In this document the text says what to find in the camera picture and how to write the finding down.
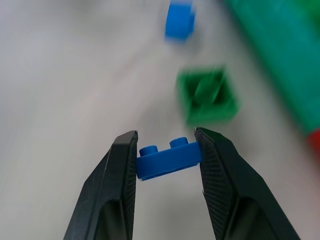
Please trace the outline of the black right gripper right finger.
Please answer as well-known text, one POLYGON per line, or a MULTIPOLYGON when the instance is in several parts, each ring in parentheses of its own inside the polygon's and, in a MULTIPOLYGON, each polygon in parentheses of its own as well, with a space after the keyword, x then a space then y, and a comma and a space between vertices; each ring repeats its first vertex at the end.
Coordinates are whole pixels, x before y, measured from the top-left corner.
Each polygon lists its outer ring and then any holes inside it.
POLYGON ((217 240, 298 240, 264 179, 222 134, 198 127, 203 195, 217 240))

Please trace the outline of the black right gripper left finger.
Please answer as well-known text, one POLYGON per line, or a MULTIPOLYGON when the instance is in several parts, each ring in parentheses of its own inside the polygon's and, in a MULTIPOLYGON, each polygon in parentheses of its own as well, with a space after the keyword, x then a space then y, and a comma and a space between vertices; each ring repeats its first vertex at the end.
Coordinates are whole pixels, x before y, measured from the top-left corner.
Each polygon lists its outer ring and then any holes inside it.
POLYGON ((115 138, 84 182, 66 240, 131 240, 136 199, 138 133, 115 138))

